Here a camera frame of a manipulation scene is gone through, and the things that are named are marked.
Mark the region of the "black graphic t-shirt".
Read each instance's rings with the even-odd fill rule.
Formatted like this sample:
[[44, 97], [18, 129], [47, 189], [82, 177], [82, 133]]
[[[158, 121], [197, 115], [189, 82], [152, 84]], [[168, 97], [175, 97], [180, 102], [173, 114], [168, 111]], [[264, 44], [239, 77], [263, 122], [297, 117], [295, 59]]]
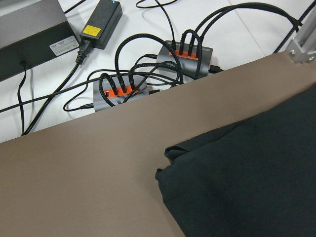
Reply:
[[187, 237], [316, 234], [316, 88], [165, 150], [162, 199]]

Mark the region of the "grey orange usb hub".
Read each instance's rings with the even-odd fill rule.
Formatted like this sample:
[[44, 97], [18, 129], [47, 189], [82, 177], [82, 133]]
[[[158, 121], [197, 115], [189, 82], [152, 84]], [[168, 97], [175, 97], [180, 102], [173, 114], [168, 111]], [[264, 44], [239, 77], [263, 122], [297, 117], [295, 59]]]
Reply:
[[[115, 82], [116, 87], [117, 87], [117, 92], [118, 92], [117, 95], [114, 94], [114, 91], [113, 91], [112, 87], [110, 86], [109, 82], [106, 79], [103, 80], [102, 86], [103, 86], [104, 93], [108, 97], [108, 99], [115, 105], [121, 104], [124, 101], [124, 99], [126, 98], [126, 96], [132, 92], [132, 88], [130, 86], [129, 79], [128, 79], [128, 74], [124, 74], [122, 76], [122, 78], [123, 78], [124, 83], [125, 83], [126, 93], [124, 93], [123, 90], [121, 89], [118, 79], [113, 78], [113, 81]], [[138, 98], [143, 97], [143, 96], [147, 96], [147, 95], [149, 95], [149, 89], [147, 87], [147, 83], [145, 80], [141, 84], [139, 89], [136, 90], [135, 93], [128, 99], [128, 102], [135, 100], [135, 99], [138, 99]], [[103, 97], [99, 91], [99, 81], [95, 81], [93, 83], [93, 106], [94, 106], [94, 110], [96, 112], [111, 107], [103, 99]]]
[[[180, 55], [180, 43], [176, 42], [176, 54], [180, 60], [181, 67], [185, 73], [189, 73], [191, 75], [195, 75], [197, 65], [198, 65], [198, 56], [197, 56], [197, 45], [194, 45], [193, 51], [191, 55], [188, 55], [189, 44], [184, 44], [183, 54]], [[210, 61], [212, 57], [213, 49], [210, 47], [203, 46], [202, 47], [202, 60], [201, 66], [199, 70], [199, 78], [205, 77], [209, 73]], [[162, 46], [160, 52], [157, 55], [157, 63], [162, 63], [164, 61], [173, 61], [176, 63], [172, 53], [168, 51], [168, 49]]]

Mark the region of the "black power adapter brick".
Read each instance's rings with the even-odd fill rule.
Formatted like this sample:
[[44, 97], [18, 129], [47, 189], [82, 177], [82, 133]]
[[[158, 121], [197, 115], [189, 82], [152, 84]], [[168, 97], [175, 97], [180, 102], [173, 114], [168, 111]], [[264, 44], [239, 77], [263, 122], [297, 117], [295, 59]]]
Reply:
[[89, 40], [94, 48], [105, 49], [121, 17], [119, 1], [100, 0], [80, 33], [80, 39]]

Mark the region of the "black mini PC box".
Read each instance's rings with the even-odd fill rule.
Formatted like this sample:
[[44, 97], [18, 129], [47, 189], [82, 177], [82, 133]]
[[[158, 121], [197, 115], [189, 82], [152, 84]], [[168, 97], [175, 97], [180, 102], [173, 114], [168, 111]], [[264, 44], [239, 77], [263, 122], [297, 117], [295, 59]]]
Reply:
[[5, 80], [79, 47], [56, 0], [40, 0], [0, 18], [0, 79]]

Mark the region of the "aluminium frame post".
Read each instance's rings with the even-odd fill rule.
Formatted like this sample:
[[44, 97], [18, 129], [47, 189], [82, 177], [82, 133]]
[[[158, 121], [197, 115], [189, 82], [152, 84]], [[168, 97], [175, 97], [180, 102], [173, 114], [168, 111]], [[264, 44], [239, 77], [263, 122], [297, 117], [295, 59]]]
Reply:
[[294, 62], [310, 63], [316, 59], [316, 8], [314, 7], [286, 52]]

